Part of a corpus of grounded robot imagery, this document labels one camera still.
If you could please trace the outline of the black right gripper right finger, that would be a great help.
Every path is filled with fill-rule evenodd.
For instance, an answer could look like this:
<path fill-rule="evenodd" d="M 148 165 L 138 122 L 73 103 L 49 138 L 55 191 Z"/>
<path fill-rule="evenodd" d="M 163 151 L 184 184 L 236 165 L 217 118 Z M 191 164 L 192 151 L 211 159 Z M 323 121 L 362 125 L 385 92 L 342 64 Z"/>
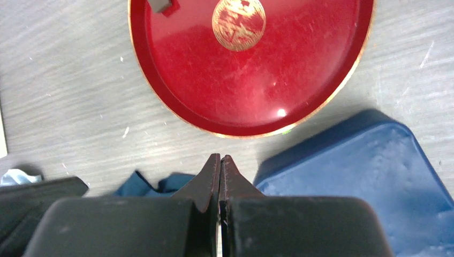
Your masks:
<path fill-rule="evenodd" d="M 221 159 L 224 256 L 392 256 L 379 219 L 358 198 L 265 196 Z"/>

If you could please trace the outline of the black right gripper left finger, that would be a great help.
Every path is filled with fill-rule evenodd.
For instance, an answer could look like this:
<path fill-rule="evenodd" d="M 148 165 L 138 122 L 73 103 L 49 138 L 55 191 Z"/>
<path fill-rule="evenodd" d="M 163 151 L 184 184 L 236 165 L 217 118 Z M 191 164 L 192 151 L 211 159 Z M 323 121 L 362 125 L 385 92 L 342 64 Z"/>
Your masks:
<path fill-rule="evenodd" d="M 216 256 L 221 157 L 171 197 L 63 198 L 25 256 Z"/>

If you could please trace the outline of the blue tin lid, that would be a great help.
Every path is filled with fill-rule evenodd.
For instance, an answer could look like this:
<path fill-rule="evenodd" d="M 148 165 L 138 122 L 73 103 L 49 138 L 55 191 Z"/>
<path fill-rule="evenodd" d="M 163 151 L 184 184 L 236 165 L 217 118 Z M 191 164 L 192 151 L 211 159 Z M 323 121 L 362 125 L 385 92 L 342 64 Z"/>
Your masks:
<path fill-rule="evenodd" d="M 353 196 L 378 215 L 395 256 L 453 256 L 453 199 L 412 131 L 361 111 L 263 161 L 265 195 Z"/>

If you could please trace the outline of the red round tray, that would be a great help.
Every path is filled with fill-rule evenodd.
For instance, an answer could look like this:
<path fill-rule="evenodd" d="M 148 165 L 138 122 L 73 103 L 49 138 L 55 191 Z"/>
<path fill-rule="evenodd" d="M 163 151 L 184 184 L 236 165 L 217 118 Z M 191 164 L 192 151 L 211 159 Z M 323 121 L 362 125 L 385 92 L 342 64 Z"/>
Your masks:
<path fill-rule="evenodd" d="M 128 2 L 144 78 L 185 122 L 223 138 L 290 130 L 327 105 L 358 66 L 375 1 Z"/>

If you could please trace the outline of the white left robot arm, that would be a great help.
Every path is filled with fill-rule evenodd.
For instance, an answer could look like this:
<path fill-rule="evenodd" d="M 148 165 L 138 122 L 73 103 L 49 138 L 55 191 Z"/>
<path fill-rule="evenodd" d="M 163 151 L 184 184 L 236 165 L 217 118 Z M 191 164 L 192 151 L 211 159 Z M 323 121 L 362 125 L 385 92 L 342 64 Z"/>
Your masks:
<path fill-rule="evenodd" d="M 1 187 L 1 256 L 22 256 L 47 209 L 61 198 L 81 197 L 87 191 L 78 177 Z"/>

